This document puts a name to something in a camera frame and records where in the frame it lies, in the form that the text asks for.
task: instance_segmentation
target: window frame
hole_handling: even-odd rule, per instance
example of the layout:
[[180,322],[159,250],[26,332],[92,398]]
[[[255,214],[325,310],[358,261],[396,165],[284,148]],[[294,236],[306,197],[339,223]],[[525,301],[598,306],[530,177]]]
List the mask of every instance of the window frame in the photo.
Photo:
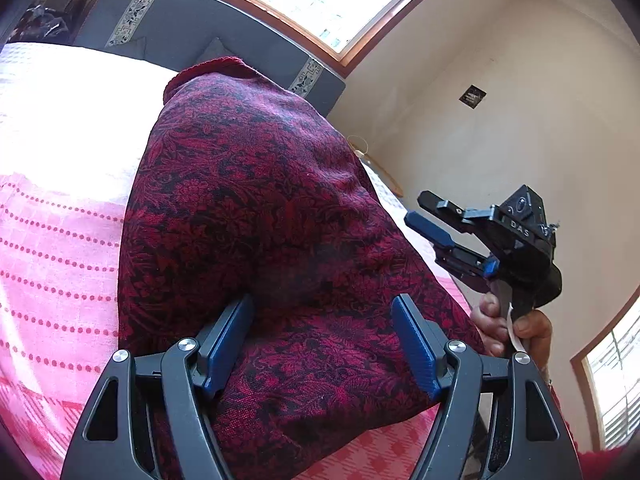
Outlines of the window frame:
[[631,307],[634,306],[638,298],[640,298],[640,286],[636,288],[629,301],[625,303],[622,310],[616,314],[609,324],[604,327],[604,329],[601,330],[601,332],[587,346],[585,346],[585,348],[571,358],[571,366],[574,369],[575,378],[578,381],[578,387],[580,388],[584,407],[587,411],[587,421],[591,434],[591,446],[594,451],[602,451],[605,449],[605,435],[602,417],[600,416],[600,408],[598,406],[598,394],[593,382],[593,376],[591,374],[591,367],[589,366],[587,355],[613,331],[614,327],[623,317],[625,317],[625,314],[631,309]]
[[392,0],[340,51],[260,0],[221,0],[262,21],[346,78],[364,57],[423,0]]

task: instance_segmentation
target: gray headboard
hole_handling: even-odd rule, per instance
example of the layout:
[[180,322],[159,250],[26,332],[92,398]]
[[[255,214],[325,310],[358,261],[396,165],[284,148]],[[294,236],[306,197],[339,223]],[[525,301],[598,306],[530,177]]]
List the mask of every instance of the gray headboard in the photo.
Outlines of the gray headboard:
[[180,71],[193,65],[215,38],[323,116],[344,90],[343,79],[300,46],[219,0],[98,0],[74,45]]

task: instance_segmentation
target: finger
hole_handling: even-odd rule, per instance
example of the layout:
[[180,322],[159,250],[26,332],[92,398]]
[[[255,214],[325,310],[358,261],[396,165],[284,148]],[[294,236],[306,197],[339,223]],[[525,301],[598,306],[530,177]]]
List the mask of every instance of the finger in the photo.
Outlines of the finger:
[[500,341],[486,336],[482,333],[480,334],[480,337],[482,338],[482,342],[484,343],[484,348],[486,349],[487,355],[491,355],[492,357],[504,356],[504,345]]
[[549,318],[539,310],[533,310],[513,324],[513,333],[521,339],[529,339],[529,355],[542,370],[549,362],[553,326]]
[[486,293],[480,300],[480,311],[489,317],[500,317],[500,301],[497,296]]
[[503,317],[486,316],[479,307],[475,307],[471,312],[471,321],[485,336],[501,342],[506,342],[509,338],[507,320]]

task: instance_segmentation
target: red fabric edge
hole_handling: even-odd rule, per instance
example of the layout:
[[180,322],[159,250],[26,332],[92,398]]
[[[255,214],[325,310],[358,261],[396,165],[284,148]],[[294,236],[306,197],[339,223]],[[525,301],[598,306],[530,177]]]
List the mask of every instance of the red fabric edge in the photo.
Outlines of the red fabric edge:
[[216,59],[211,59],[209,61],[205,61],[204,63],[191,66],[185,70],[182,70],[181,72],[178,72],[164,88],[164,93],[162,94],[162,104],[167,104],[167,101],[170,99],[169,94],[173,90],[184,85],[187,81],[190,81],[194,77],[198,77],[201,75],[209,74],[212,72],[220,72],[221,69],[227,66],[237,66],[241,70],[245,68],[246,75],[255,74],[254,70],[245,65],[242,59],[240,59],[239,57],[218,57]]
[[[556,395],[556,391],[552,386],[549,386],[549,390],[551,392],[551,396],[553,400],[556,402],[556,406],[558,410],[560,408],[560,400]],[[584,480],[602,480],[605,473],[609,470],[615,459],[618,458],[624,447],[616,447],[613,449],[606,449],[599,452],[579,452],[578,446],[574,439],[574,434],[571,432],[571,428],[569,427],[569,423],[565,420],[564,424],[571,436],[571,439],[574,441],[574,447],[576,449],[578,455],[578,462],[580,463],[580,469],[582,470],[582,477]]]

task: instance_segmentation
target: red floral cloth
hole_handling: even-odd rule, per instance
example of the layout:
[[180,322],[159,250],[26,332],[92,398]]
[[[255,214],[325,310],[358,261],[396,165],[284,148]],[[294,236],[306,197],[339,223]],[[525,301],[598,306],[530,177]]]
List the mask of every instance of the red floral cloth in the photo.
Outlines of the red floral cloth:
[[[482,351],[345,139],[239,59],[178,74],[127,205],[120,347],[164,351],[241,292],[257,312],[214,431],[238,480],[287,479],[430,405],[390,320],[407,292]],[[161,446],[165,469],[173,455]]]
[[615,447],[597,453],[578,453],[583,480],[602,480],[609,468],[625,450],[625,447]]

